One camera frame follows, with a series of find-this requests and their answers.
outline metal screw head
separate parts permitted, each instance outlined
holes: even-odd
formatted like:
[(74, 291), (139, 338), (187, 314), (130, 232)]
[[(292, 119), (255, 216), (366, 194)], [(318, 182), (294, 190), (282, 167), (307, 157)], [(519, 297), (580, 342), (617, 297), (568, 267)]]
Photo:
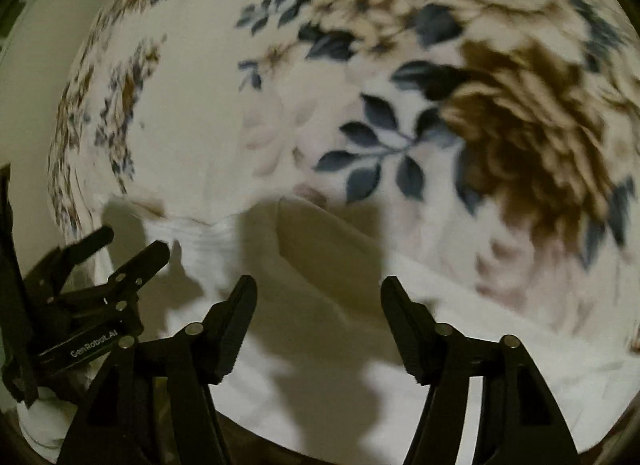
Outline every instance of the metal screw head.
[(200, 335), (203, 330), (204, 326), (202, 324), (200, 324), (199, 322), (192, 322), (191, 324), (187, 325), (187, 327), (184, 329), (184, 332), (188, 335), (194, 336)]
[(128, 350), (135, 343), (136, 343), (136, 340), (131, 335), (125, 335), (122, 339), (118, 341), (118, 346), (120, 346), (124, 350)]
[(520, 345), (520, 339), (513, 335), (505, 335), (502, 341), (511, 349), (516, 349)]
[(447, 324), (445, 322), (438, 322), (434, 329), (436, 330), (436, 333), (438, 335), (442, 335), (443, 337), (448, 337), (453, 333), (453, 328), (450, 326), (450, 324)]

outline floral bedsheet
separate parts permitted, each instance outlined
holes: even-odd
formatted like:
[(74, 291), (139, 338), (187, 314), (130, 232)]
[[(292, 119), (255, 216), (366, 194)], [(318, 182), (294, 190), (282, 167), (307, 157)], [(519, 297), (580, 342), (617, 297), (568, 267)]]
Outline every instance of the floral bedsheet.
[(115, 198), (214, 225), (296, 194), (634, 353), (639, 77), (616, 0), (110, 0), (58, 108), (52, 211), (71, 241)]

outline bed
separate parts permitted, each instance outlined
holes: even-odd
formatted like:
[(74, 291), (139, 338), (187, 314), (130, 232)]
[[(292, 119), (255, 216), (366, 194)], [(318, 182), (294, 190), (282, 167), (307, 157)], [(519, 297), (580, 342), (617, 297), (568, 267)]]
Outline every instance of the bed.
[(235, 431), (401, 463), (424, 393), (377, 301), (396, 274), (469, 336), (518, 334), (578, 449), (595, 448), (585, 463), (607, 463), (640, 390), (640, 42), (625, 10), (109, 0), (58, 108), (52, 213), (67, 241), (116, 228), (96, 281), (172, 245), (141, 295), (150, 337), (256, 277), (252, 331), (214, 397)]

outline black clamp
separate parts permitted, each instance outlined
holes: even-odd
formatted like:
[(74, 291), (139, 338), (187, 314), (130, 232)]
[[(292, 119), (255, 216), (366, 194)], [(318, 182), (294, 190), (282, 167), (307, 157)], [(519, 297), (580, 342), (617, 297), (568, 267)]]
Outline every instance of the black clamp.
[(180, 463), (230, 465), (209, 384), (219, 384), (233, 369), (256, 301), (255, 281), (243, 276), (202, 323), (151, 342), (122, 337), (82, 401), (58, 465), (159, 464), (156, 377), (167, 378)]
[(107, 283), (62, 293), (73, 268), (113, 240), (104, 226), (64, 249), (49, 252), (24, 280), (12, 236), (9, 166), (0, 170), (0, 327), (7, 355), (2, 381), (16, 401), (30, 406), (38, 386), (80, 401), (67, 371), (109, 352), (125, 335), (139, 335), (138, 290), (169, 261), (161, 241), (118, 268)]
[(382, 284), (382, 307), (404, 367), (427, 401), (404, 465), (454, 465), (469, 379), (484, 377), (472, 465), (578, 465), (571, 433), (522, 342), (465, 337), (412, 302), (396, 277)]

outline wall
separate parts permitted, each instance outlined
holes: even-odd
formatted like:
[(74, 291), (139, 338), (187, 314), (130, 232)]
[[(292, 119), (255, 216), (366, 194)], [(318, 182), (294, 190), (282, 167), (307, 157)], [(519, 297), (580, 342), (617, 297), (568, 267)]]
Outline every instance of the wall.
[[(23, 273), (61, 241), (47, 208), (47, 151), (69, 68), (103, 1), (34, 0), (0, 60), (0, 164), (12, 164), (14, 237)], [(0, 387), (0, 409), (6, 401)]]

